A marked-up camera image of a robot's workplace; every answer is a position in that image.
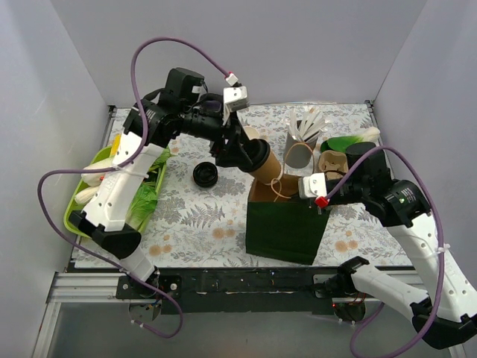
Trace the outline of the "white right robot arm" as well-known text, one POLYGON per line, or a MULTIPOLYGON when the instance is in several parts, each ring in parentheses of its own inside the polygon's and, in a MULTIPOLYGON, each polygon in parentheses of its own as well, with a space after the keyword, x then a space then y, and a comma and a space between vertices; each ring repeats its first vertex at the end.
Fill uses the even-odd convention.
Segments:
POLYGON ((321 295, 369 295, 406 317, 435 349, 476 336, 476 289, 459 268, 443 239, 434 202, 421 179, 398 180, 388 167, 387 147, 371 142, 349 146, 350 169, 341 179, 315 173, 299 180, 299 194, 318 209, 363 204, 400 244, 423 283, 418 289, 370 264, 363 257, 342 263, 317 284, 321 295))

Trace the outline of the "brown cardboard cup carrier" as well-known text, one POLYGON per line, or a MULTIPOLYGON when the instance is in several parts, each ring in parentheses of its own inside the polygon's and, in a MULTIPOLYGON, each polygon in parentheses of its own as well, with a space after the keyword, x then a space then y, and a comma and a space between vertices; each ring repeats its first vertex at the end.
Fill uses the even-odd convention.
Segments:
POLYGON ((346 155, 332 150, 322 152, 316 165, 316 171, 324 173, 327 180, 339 180, 348 170, 346 155))

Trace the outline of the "dark green paper bag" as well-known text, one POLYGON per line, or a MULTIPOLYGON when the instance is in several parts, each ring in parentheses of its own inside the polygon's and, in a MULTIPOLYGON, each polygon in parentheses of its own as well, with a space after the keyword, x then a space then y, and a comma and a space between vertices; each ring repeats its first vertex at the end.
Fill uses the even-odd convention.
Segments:
POLYGON ((283 175, 267 186, 255 180, 247 200, 246 252, 311 265, 329 221, 330 211, 299 198, 298 176, 283 175))

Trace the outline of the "brown paper coffee cup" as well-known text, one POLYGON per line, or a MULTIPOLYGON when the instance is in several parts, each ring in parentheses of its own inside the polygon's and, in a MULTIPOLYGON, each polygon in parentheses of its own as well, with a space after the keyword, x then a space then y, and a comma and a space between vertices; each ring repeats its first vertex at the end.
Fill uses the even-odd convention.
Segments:
POLYGON ((264 159, 260 160, 256 167, 249 172, 249 175, 266 186, 272 186, 282 177, 283 167, 275 153, 270 150, 264 159))

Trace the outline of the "black coffee cup lid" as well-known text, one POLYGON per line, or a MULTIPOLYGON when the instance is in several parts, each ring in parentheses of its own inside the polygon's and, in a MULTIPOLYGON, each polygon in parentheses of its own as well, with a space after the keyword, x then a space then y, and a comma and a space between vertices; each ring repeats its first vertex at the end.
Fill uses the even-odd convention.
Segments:
POLYGON ((251 160, 251 164, 247 164, 241 170, 251 173, 263 166, 271 152, 271 147, 264 139, 252 139, 247 146, 247 155, 251 160))

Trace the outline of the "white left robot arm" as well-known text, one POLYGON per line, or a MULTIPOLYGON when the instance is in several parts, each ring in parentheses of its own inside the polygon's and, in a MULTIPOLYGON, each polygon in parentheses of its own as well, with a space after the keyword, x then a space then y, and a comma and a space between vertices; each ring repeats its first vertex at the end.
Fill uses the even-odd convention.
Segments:
POLYGON ((70 214, 70 222, 116 257, 121 268, 136 276, 133 289, 142 298, 153 297, 159 281, 154 265, 139 247, 141 234, 126 223, 126 215, 142 181, 169 142, 188 134, 210 142, 217 166, 256 171, 266 160, 269 147, 249 139, 236 111, 248 106, 247 89, 231 72, 228 86, 218 96, 218 110, 205 108, 208 95, 199 95, 202 75, 175 68, 164 88, 138 99, 124 124, 113 170, 102 180, 91 201, 70 214))

